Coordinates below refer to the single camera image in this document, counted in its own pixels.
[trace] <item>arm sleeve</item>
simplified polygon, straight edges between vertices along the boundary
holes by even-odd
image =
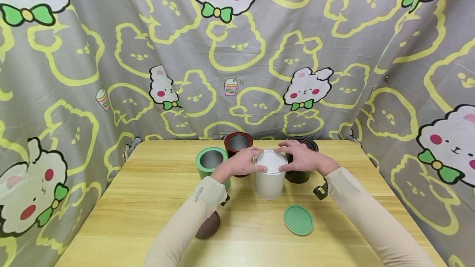
[[[143,267],[177,267],[201,224],[226,200],[223,184],[205,177],[153,242]]]
[[[326,176],[329,195],[385,267],[433,267],[415,239],[345,168]]]

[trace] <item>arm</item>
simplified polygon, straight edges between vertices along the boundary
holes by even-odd
[[[177,267],[201,224],[211,216],[218,204],[226,200],[224,183],[231,176],[266,171],[254,165],[252,158],[263,150],[246,148],[218,165],[211,176],[205,177],[190,198],[178,209],[153,242],[143,267]]]
[[[433,267],[428,256],[397,220],[345,168],[296,140],[279,143],[276,152],[294,156],[280,171],[316,170],[328,181],[329,194],[366,239],[385,267]]]
[[[143,267],[176,267],[201,224],[218,204],[226,200],[226,190],[210,176],[205,177],[190,198],[178,209],[153,242]]]
[[[385,267],[433,267],[418,243],[345,168],[327,176],[329,195]]]

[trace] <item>gray fabric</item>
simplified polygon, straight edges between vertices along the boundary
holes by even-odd
[[[472,0],[0,7],[3,267],[53,266],[141,141],[238,130],[357,141],[450,267],[475,262]]]

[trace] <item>white canister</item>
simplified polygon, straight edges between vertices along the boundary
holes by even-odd
[[[279,172],[279,167],[287,164],[287,158],[273,149],[265,149],[263,154],[254,159],[256,165],[264,165],[266,172],[254,173],[254,190],[266,200],[274,200],[282,194],[285,172]]]

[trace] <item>drink cup illustration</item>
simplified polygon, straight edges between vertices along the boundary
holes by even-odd
[[[234,79],[227,79],[224,82],[224,95],[226,96],[234,96],[236,95],[236,90],[238,89],[238,77],[234,77]]]
[[[106,91],[104,88],[100,88],[96,93],[96,100],[102,106],[105,111],[108,111],[110,108],[109,99],[107,98]]]

